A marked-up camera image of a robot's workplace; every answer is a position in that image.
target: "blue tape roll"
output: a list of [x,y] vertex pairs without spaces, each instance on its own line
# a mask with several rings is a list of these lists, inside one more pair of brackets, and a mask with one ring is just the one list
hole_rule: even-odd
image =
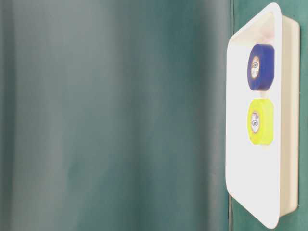
[[267,90],[274,79],[274,48],[271,45],[255,45],[249,56],[247,68],[251,90]]

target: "white plastic tray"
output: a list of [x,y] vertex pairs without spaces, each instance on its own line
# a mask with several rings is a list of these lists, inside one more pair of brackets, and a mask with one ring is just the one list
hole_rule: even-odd
[[[267,91],[247,83],[255,44],[275,49],[274,80]],[[226,84],[226,184],[229,194],[268,228],[294,211],[298,201],[299,24],[271,3],[228,43]],[[274,104],[274,139],[253,145],[247,112],[253,99]]]

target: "yellow tape roll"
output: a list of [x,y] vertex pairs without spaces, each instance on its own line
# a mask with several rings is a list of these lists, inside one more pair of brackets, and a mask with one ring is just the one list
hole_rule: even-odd
[[274,106],[270,100],[253,100],[249,106],[247,128],[255,145],[269,145],[274,136]]

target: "green fabric backdrop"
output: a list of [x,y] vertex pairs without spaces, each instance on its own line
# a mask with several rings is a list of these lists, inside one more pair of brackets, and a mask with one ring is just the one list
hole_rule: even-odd
[[[254,15],[261,11],[270,0],[233,0],[234,31],[239,30]],[[300,118],[299,118],[299,207],[297,210],[280,219],[277,231],[308,230],[308,1],[278,0],[283,15],[295,19],[301,29],[301,65],[300,65]],[[233,209],[233,231],[265,231],[268,230],[235,200]]]
[[226,231],[227,0],[1,0],[5,231]]

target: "tape roll core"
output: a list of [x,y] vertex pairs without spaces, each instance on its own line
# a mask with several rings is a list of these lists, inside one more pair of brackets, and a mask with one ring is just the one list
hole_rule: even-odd
[[247,79],[251,90],[268,90],[274,79],[274,48],[257,44],[249,55]]

